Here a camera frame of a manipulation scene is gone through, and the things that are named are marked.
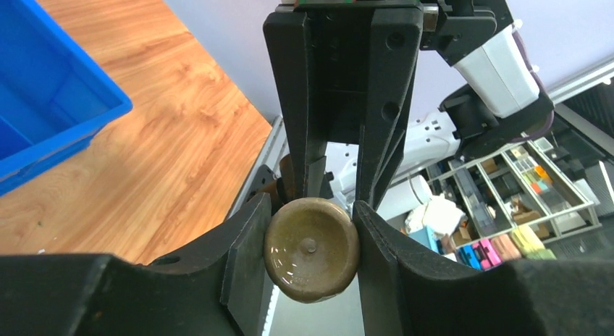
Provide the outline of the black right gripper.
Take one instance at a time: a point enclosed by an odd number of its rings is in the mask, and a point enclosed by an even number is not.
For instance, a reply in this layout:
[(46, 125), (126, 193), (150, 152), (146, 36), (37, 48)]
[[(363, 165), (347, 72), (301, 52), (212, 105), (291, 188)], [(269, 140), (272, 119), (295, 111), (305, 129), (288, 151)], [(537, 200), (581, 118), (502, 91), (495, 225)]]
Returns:
[(403, 160), (423, 12), (437, 0), (282, 0), (263, 26), (293, 198), (318, 197), (328, 143), (359, 145), (356, 200), (376, 209)]

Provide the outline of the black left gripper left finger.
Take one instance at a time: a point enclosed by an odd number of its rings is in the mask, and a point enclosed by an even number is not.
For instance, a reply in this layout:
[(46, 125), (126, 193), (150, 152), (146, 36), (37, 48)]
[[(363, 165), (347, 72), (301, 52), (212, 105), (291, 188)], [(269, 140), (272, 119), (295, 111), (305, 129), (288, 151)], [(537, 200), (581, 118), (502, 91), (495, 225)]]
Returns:
[(149, 265), (107, 253), (1, 257), (3, 335), (260, 335), (259, 193), (221, 225)]

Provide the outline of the small black pepper shaker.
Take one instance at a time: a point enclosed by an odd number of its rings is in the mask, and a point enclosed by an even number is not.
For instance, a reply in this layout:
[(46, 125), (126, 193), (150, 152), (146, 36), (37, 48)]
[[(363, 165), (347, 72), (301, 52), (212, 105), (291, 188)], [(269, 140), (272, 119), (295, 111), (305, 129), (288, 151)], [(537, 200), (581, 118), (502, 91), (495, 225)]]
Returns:
[(284, 203), (264, 237), (264, 263), (289, 298), (317, 303), (342, 293), (354, 279), (360, 248), (348, 213), (325, 198)]

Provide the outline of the blue plastic divided bin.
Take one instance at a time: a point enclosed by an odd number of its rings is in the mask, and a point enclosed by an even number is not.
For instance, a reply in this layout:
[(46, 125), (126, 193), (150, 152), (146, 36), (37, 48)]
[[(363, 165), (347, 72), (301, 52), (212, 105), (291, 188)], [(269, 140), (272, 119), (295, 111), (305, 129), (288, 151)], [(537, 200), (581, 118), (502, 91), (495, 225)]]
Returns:
[(36, 0), (1, 0), (1, 194), (86, 149), (132, 108)]

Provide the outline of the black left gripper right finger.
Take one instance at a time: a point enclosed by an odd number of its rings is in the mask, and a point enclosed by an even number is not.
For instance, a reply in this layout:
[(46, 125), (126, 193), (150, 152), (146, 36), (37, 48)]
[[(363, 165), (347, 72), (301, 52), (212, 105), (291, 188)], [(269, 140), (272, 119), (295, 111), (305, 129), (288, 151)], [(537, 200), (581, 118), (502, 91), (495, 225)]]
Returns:
[(451, 261), (353, 206), (366, 335), (611, 335), (613, 263), (506, 261), (479, 271)]

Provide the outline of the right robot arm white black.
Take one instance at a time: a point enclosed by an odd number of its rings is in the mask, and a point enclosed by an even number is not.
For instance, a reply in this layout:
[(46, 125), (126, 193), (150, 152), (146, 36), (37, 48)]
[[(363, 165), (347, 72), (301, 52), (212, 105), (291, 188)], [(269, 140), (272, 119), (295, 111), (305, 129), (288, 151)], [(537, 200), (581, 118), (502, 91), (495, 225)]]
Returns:
[[(506, 0), (281, 0), (263, 31), (290, 151), (277, 206), (322, 196), (329, 143), (358, 147), (356, 199), (376, 209), (399, 168), (478, 159), (553, 116)], [(411, 119), (420, 51), (465, 84)]]

